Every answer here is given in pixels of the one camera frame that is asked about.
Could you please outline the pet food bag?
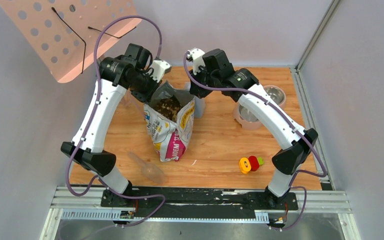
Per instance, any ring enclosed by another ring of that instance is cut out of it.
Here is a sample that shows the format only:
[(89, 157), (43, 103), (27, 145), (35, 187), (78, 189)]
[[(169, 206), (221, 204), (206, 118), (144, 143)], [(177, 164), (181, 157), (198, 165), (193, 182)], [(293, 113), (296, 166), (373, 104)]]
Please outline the pet food bag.
[(193, 133), (195, 97), (168, 81), (143, 105), (147, 133), (161, 162), (178, 162)]

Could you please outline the clear plastic scoop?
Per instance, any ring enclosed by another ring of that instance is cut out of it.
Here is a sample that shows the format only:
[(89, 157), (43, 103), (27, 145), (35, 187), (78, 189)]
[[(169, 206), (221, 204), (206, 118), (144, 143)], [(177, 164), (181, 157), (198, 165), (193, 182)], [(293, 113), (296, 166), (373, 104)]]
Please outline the clear plastic scoop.
[(167, 177), (164, 172), (151, 162), (144, 161), (135, 153), (129, 151), (127, 156), (141, 167), (141, 173), (150, 181), (156, 184), (164, 184), (167, 181)]

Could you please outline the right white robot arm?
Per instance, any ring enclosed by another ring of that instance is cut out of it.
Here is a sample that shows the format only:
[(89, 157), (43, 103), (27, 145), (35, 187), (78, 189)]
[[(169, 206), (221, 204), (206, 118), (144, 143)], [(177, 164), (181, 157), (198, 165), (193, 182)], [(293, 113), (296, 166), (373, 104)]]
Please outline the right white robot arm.
[(193, 48), (183, 57), (183, 66), (192, 63), (187, 71), (191, 82), (190, 92), (204, 98), (213, 91), (220, 91), (250, 111), (269, 130), (280, 146), (272, 157), (274, 174), (267, 186), (266, 204), (278, 209), (286, 201), (296, 173), (310, 154), (317, 155), (314, 144), (318, 138), (315, 129), (305, 129), (296, 123), (268, 95), (257, 77), (248, 69), (234, 69), (224, 50), (209, 52)]

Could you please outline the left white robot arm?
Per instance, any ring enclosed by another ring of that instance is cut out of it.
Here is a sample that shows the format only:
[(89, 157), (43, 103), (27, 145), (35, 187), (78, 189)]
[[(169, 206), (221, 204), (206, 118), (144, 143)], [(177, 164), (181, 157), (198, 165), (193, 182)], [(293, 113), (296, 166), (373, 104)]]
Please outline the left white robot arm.
[(60, 150), (71, 162), (94, 173), (114, 190), (114, 200), (120, 206), (133, 201), (131, 182), (116, 167), (116, 155), (104, 150), (108, 128), (121, 99), (131, 93), (138, 101), (148, 103), (171, 65), (155, 58), (142, 46), (129, 44), (125, 54), (106, 57), (98, 65), (95, 90), (84, 120), (71, 141)]

